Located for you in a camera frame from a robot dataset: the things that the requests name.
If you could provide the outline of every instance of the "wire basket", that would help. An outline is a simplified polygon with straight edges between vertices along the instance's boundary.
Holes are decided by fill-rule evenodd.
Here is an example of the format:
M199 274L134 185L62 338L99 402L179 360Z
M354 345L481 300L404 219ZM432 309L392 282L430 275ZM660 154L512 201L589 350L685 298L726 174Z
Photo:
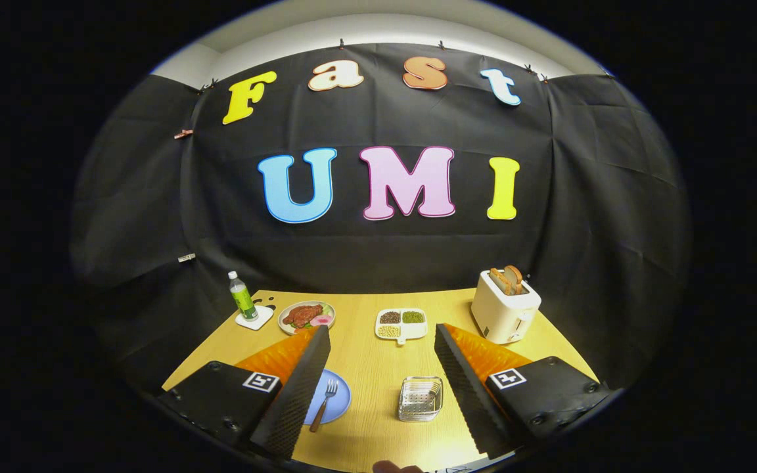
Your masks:
M408 376L399 392L399 420L428 422L442 408L442 380L436 376Z

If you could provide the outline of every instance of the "white coaster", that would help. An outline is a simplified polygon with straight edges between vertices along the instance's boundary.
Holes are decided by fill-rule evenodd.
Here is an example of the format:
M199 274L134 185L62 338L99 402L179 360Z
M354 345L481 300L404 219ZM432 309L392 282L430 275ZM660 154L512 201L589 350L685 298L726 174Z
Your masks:
M271 320L271 317L273 317L273 309L265 307L264 305L256 305L256 313L259 314L259 317L256 317L256 320L254 321L249 321L244 319L244 315L241 315L241 311L239 311L238 315L235 315L235 323L242 327L258 330L261 329L262 325L267 321Z

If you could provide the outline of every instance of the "divided tray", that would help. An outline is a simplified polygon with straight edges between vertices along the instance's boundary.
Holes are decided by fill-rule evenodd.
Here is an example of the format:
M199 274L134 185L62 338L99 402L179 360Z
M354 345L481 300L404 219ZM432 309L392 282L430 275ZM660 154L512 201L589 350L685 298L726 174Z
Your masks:
M382 315L389 314L390 312L396 312L399 314L399 317L396 317L399 321L397 323L394 323L393 321L391 321L391 323L382 323ZM408 317L406 317L405 312L419 314L423 321L408 321L408 323L406 323L406 319L410 320L411 318L418 318L419 316L409 314ZM422 338L428 333L428 319L426 318L426 312L424 312L423 309L410 307L384 309L384 311L379 311L378 315L376 315L375 333L378 338L395 340L399 345L404 345L405 341L411 338Z

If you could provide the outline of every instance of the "screw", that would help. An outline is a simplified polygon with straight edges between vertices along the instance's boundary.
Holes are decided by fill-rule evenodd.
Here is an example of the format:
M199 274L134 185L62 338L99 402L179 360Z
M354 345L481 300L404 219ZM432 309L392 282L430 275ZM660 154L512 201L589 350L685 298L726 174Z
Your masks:
M238 424L233 422L232 417L223 418L223 427L226 427L229 430L232 430L234 432L238 431Z

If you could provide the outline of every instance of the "letter m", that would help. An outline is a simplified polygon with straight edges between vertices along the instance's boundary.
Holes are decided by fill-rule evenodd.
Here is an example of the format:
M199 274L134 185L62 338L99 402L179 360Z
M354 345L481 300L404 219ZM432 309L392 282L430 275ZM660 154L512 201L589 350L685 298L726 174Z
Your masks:
M399 155L389 146L374 146L361 151L370 173L370 206L364 209L366 219L388 219L394 215L388 205L388 191L404 215L411 215L424 192L418 212L424 217L446 217L454 213L448 183L448 164L454 151L443 146L423 150L414 171L409 173Z

